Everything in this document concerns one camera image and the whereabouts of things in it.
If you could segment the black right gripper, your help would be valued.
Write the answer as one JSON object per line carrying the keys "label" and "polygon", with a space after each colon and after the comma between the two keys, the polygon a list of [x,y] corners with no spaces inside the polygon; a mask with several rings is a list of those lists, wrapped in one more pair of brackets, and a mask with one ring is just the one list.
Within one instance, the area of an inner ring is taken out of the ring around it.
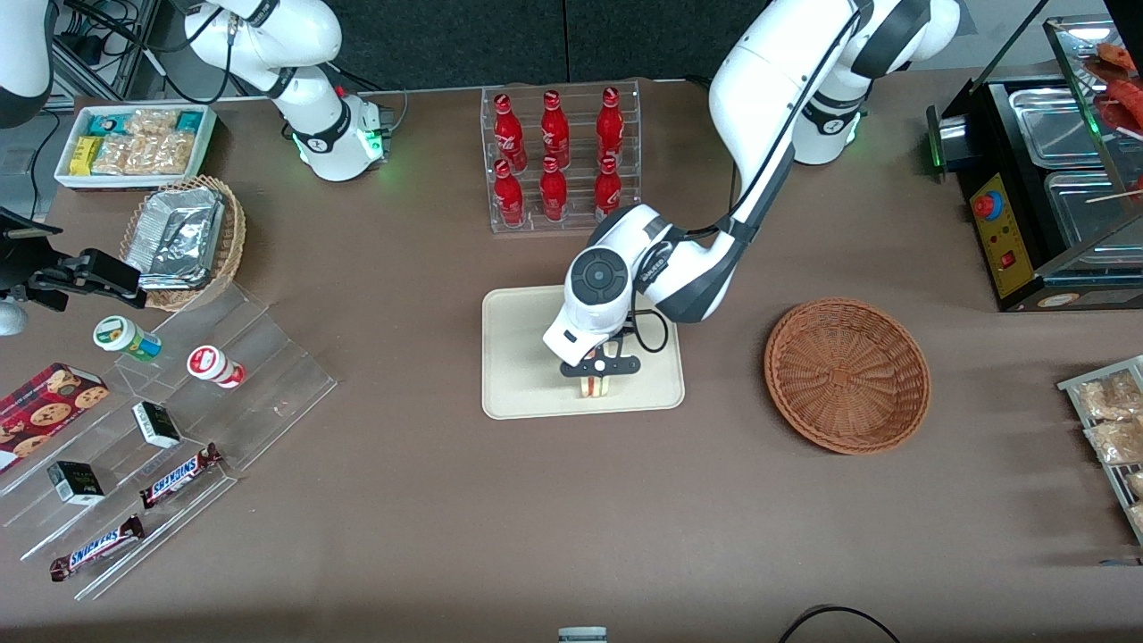
{"label": "black right gripper", "polygon": [[71,294],[117,298],[135,310],[146,308],[147,294],[139,288],[139,271],[99,249],[83,249],[63,260],[67,278],[38,274],[56,268],[62,254],[50,236],[63,231],[1,208],[1,298],[34,302],[46,310],[67,310]]}

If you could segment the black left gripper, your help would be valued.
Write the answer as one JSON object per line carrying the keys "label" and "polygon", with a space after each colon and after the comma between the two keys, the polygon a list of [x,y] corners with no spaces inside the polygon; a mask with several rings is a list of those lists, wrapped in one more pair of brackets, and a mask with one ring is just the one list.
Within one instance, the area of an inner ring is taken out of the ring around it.
{"label": "black left gripper", "polygon": [[560,373],[566,378],[580,378],[580,395],[589,397],[589,376],[605,378],[608,376],[608,395],[617,395],[620,391],[618,376],[638,373],[641,369],[640,359],[636,355],[617,355],[609,357],[604,354],[585,355],[577,365],[561,363]]}

